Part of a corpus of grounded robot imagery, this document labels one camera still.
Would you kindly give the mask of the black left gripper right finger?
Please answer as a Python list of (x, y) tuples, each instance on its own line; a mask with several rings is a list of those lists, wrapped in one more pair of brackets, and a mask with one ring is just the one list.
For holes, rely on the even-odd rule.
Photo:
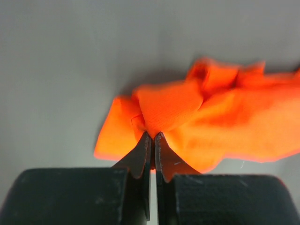
[(300, 216), (285, 184), (256, 174), (204, 175), (155, 139), (160, 225), (297, 225)]

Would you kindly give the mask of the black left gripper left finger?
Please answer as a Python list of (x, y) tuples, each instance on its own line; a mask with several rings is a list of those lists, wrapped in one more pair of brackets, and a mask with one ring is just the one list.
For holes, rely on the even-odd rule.
[(151, 138), (112, 167), (23, 171), (0, 209), (3, 225), (144, 225), (150, 219)]

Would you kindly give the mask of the orange t shirt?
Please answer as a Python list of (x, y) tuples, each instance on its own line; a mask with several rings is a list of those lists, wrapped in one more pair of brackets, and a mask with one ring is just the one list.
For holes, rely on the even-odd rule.
[(266, 74), (265, 64), (195, 62), (184, 80), (148, 84), (117, 96), (94, 156), (119, 160), (144, 132), (201, 173), (223, 159), (274, 162), (300, 151), (300, 74)]

